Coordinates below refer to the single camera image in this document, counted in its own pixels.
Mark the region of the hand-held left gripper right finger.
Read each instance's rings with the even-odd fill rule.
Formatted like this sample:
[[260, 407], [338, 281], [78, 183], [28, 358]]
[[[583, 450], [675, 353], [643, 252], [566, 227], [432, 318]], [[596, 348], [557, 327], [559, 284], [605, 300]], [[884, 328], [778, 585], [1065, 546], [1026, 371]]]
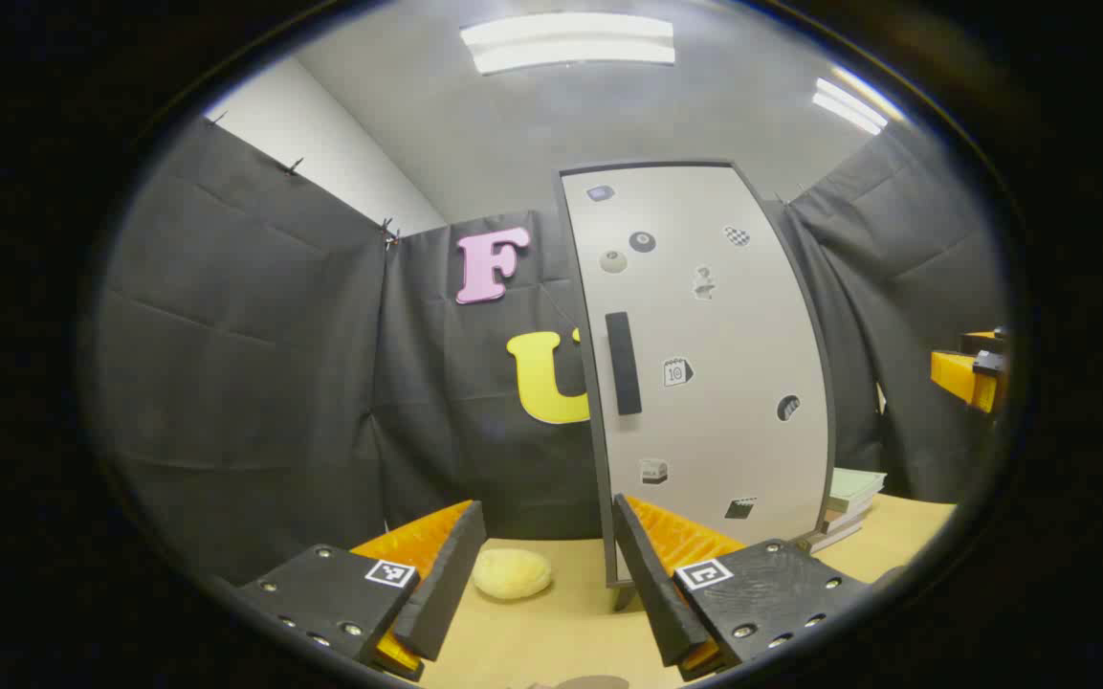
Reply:
[[769, 663], [872, 593], [799, 545], [739, 543], [624, 494], [612, 519], [662, 663], [685, 680]]

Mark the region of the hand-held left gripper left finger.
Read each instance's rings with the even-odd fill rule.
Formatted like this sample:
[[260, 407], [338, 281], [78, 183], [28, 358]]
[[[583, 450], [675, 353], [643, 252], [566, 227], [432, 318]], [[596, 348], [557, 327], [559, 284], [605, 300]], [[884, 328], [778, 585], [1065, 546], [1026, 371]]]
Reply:
[[461, 500], [350, 548], [311, 545], [232, 601], [340, 664], [416, 681], [440, 656], [486, 540], [484, 505]]

